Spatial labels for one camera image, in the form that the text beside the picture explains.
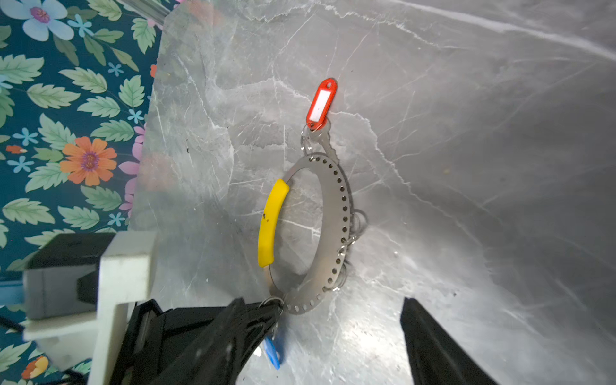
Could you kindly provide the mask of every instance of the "key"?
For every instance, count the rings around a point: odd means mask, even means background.
[[[323,126],[323,128],[316,131],[310,131],[308,133],[308,139],[310,139],[310,141],[313,143],[319,143],[323,147],[327,156],[329,156],[331,160],[338,164],[338,157],[336,156],[336,151],[330,144],[330,128],[330,120],[326,118],[325,125]]]

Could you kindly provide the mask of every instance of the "key tag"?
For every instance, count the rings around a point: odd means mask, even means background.
[[[337,89],[338,84],[334,78],[326,79],[319,85],[306,116],[306,124],[311,131],[321,129],[325,125],[325,115],[330,109],[331,101],[334,100]]]

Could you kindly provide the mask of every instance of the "teal floral background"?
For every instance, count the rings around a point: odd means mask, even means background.
[[[161,31],[114,0],[0,0],[0,11],[0,270],[7,271],[23,270],[57,233],[126,230]],[[0,315],[28,323],[21,305]],[[0,385],[61,377],[34,343],[0,330]]]

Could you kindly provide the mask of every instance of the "blue flower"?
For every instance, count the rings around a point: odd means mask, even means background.
[[[18,173],[21,170],[25,170],[26,172],[30,172],[30,167],[32,164],[34,164],[33,161],[25,161],[26,157],[24,155],[19,157],[19,162],[16,162],[14,160],[7,160],[6,163],[8,163],[9,166],[15,166],[15,168],[13,169],[14,173]]]
[[[79,28],[79,36],[81,36],[82,38],[85,37],[86,34],[90,36],[94,36],[94,33],[92,33],[92,31],[88,29],[89,27],[92,26],[91,22],[84,23],[79,14],[75,14],[75,20],[77,21],[74,22],[72,20],[69,20],[67,21],[67,23],[73,28]]]
[[[9,83],[5,83],[9,78],[6,75],[0,75],[0,88],[13,88]]]
[[[115,224],[116,226],[122,226],[121,221],[125,221],[126,218],[122,218],[122,213],[118,213],[118,215],[113,215],[113,214],[109,214],[109,218],[111,218],[111,220],[109,222],[107,222],[108,225],[113,225]]]
[[[107,70],[107,72],[116,74],[116,78],[117,78],[117,77],[118,77],[121,73],[124,73],[124,71],[123,71],[123,70],[120,70],[120,67],[122,67],[122,64],[113,65],[113,63],[108,62],[108,63],[107,63],[107,65],[109,65],[109,67],[111,67],[111,68],[109,68],[109,69]]]
[[[28,143],[38,144],[38,140],[34,139],[38,136],[38,132],[33,132],[30,134],[26,127],[22,128],[22,134],[13,134],[15,139],[23,139],[22,146],[26,147]]]
[[[139,123],[140,120],[144,120],[141,117],[141,111],[135,112],[135,110],[131,108],[130,110],[128,110],[128,112],[131,113],[131,115],[128,117],[128,120],[134,120],[135,124]]]

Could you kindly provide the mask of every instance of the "yellow handle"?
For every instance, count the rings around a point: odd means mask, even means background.
[[[274,235],[276,234],[276,223],[280,209],[285,201],[286,194],[289,193],[289,185],[282,179],[274,184],[270,196],[267,198],[265,210],[261,217],[261,227],[259,228],[259,266],[265,267],[274,263]]]

